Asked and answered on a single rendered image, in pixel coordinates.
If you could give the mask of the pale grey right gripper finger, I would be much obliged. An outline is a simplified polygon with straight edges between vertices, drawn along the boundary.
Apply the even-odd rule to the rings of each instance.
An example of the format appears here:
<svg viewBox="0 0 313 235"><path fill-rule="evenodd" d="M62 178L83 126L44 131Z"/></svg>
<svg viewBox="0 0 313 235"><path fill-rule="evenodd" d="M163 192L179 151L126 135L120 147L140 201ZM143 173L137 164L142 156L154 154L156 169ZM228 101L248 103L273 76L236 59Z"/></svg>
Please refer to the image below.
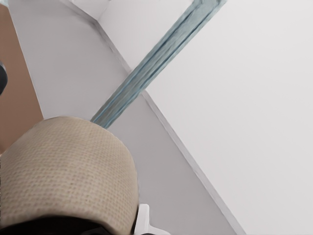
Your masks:
<svg viewBox="0 0 313 235"><path fill-rule="evenodd" d="M169 233L165 230L153 227L150 224L150 206L148 204L140 204L134 235L169 235Z"/></svg>

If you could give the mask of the silver frame post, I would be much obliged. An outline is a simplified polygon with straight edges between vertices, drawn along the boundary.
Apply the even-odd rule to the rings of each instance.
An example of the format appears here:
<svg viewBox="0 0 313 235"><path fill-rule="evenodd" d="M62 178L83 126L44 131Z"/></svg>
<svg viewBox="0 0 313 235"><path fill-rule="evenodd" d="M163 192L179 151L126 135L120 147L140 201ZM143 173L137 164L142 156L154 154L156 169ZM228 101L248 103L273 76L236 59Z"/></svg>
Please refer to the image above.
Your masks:
<svg viewBox="0 0 313 235"><path fill-rule="evenodd" d="M226 2L227 0L193 0L101 106L91 122L109 128Z"/></svg>

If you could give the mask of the dark rounded object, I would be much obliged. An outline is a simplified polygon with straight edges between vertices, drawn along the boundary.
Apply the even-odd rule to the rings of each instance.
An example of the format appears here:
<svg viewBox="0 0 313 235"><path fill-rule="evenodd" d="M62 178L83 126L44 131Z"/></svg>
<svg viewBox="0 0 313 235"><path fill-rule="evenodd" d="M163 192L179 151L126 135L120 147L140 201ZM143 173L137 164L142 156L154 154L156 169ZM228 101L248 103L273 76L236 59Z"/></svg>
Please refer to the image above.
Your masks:
<svg viewBox="0 0 313 235"><path fill-rule="evenodd" d="M8 83L8 75L5 65L0 61L0 95L2 95Z"/></svg>

